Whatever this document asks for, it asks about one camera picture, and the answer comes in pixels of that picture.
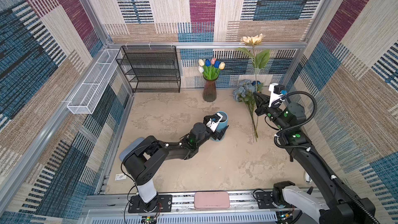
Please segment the blue cylindrical vase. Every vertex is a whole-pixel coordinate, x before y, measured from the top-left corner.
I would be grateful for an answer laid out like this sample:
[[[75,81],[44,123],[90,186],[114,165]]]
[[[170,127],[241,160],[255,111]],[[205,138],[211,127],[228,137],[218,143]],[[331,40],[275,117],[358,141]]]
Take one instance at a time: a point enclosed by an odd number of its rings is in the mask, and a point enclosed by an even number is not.
[[[223,111],[218,111],[217,115],[221,115],[222,118],[218,122],[218,125],[217,125],[217,128],[215,129],[215,132],[221,133],[222,137],[221,137],[221,139],[211,138],[211,140],[215,141],[215,142],[223,140],[223,138],[224,138],[224,136],[226,134],[226,128],[228,127],[228,115],[225,112],[223,112]]]

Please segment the cream sunflower stem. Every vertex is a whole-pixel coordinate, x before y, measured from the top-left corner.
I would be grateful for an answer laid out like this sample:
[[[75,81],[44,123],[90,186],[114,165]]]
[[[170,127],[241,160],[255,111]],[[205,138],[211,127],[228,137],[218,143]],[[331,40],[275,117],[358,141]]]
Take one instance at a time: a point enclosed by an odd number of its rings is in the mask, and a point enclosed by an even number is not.
[[[256,36],[243,36],[240,39],[240,43],[245,45],[245,47],[237,48],[236,50],[246,55],[250,60],[252,67],[255,70],[255,85],[250,85],[247,89],[248,92],[253,94],[254,92],[261,92],[265,84],[257,83],[257,75],[261,69],[265,68],[268,64],[271,56],[271,51],[269,49],[264,49],[262,51],[256,51],[256,48],[262,44],[265,35],[258,34]]]

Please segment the pink ribbed glass vase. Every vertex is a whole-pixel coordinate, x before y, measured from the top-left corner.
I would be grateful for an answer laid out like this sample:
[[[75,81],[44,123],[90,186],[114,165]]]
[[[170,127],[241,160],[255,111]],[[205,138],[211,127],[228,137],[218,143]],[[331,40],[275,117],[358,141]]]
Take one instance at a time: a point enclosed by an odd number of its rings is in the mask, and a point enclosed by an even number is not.
[[[203,99],[206,102],[213,102],[217,98],[216,79],[205,79],[205,86],[203,91]]]

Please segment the cream white tulip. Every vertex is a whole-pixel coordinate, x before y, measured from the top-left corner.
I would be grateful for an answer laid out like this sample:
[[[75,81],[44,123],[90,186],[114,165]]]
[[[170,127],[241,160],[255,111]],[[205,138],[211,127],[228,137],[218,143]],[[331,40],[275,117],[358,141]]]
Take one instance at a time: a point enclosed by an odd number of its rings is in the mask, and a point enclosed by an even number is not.
[[[199,66],[204,66],[205,65],[205,61],[203,59],[199,59],[198,60],[198,64],[199,64]]]

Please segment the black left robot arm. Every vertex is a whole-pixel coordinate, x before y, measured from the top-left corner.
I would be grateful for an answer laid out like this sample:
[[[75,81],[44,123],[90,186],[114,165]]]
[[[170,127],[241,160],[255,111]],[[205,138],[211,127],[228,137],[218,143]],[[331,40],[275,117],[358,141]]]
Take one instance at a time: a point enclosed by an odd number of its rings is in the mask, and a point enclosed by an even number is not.
[[[135,183],[138,195],[129,199],[129,213],[167,212],[165,197],[160,197],[152,178],[164,161],[172,159],[188,160],[194,157],[199,147],[206,141],[221,140],[227,129],[212,130],[204,123],[196,123],[191,131],[179,142],[167,143],[154,136],[138,138],[119,155],[125,171]]]

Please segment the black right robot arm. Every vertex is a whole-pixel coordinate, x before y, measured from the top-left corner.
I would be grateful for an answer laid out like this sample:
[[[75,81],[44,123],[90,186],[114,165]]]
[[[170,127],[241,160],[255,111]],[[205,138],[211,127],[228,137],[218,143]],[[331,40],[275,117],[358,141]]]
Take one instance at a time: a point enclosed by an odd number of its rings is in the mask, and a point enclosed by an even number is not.
[[[301,127],[309,123],[317,113],[317,102],[308,92],[297,94],[309,97],[313,103],[311,115],[296,124],[284,119],[284,112],[277,105],[295,92],[279,95],[274,102],[271,97],[254,92],[258,116],[266,115],[271,121],[280,125],[274,135],[274,144],[284,149],[295,159],[318,187],[324,201],[306,193],[297,186],[286,186],[282,189],[286,203],[297,207],[304,214],[319,224],[377,224],[375,205],[368,198],[360,198],[331,169],[318,153],[311,140],[302,132]]]

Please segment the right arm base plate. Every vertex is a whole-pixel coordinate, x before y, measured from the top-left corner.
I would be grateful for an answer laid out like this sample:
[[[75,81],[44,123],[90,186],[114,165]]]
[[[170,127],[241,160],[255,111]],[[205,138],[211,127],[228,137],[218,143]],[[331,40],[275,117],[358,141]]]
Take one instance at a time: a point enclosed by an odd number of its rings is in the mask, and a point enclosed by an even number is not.
[[[282,205],[274,203],[271,191],[259,190],[255,191],[253,195],[259,209],[292,209],[292,205],[288,203],[283,203]]]

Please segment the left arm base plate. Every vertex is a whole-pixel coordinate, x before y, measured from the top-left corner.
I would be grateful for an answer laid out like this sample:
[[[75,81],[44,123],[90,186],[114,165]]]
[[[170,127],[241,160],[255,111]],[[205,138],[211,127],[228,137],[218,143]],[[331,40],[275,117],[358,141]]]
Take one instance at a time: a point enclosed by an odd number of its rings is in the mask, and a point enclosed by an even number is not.
[[[161,213],[168,213],[171,212],[172,203],[172,195],[156,195],[148,203],[144,203],[140,195],[135,195],[130,198],[128,213],[157,213],[158,211]]]

